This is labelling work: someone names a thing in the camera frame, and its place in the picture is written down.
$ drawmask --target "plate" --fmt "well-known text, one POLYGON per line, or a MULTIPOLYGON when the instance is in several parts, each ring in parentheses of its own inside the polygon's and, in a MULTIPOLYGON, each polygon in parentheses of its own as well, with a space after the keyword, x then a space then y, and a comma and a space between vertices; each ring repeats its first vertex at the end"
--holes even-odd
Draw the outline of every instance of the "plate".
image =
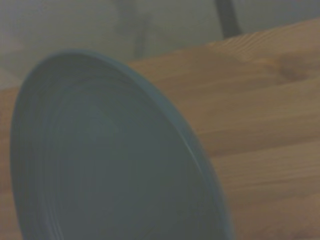
POLYGON ((25 240, 231 240, 223 193, 187 122, 151 83, 68 50, 22 85, 10 164, 25 240))

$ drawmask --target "wall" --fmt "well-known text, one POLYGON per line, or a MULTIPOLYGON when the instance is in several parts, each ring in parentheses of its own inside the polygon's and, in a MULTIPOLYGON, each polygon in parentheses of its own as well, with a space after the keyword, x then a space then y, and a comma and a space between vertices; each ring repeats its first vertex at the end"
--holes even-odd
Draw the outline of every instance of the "wall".
POLYGON ((62 49, 127 62, 221 39, 211 0, 2 0, 0 78, 16 85, 62 49))

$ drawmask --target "dark metal leg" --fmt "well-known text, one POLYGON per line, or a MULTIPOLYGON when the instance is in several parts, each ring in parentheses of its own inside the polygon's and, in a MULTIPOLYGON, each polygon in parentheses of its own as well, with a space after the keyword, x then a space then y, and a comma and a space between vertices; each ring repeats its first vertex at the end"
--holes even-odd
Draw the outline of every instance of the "dark metal leg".
POLYGON ((240 30, 236 11, 232 0, 213 0, 216 6, 222 34, 225 39, 240 35, 240 30))

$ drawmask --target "wooden table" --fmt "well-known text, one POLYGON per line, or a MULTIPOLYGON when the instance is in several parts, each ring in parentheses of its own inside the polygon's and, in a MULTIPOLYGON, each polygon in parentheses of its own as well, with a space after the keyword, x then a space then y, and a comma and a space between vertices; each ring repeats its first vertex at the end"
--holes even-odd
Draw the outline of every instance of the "wooden table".
MULTIPOLYGON (((223 184, 238 240, 320 237, 320 19, 130 64, 189 121, 223 184)), ((0 240, 20 240, 0 92, 0 240)))

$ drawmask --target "ceramic plate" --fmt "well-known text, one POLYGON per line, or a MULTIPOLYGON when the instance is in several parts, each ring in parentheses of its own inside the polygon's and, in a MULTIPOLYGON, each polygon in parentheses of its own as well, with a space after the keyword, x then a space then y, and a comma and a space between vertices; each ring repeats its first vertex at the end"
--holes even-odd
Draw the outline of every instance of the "ceramic plate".
POLYGON ((25 240, 230 240, 217 179, 147 80, 97 53, 42 61, 18 95, 11 177, 25 240))

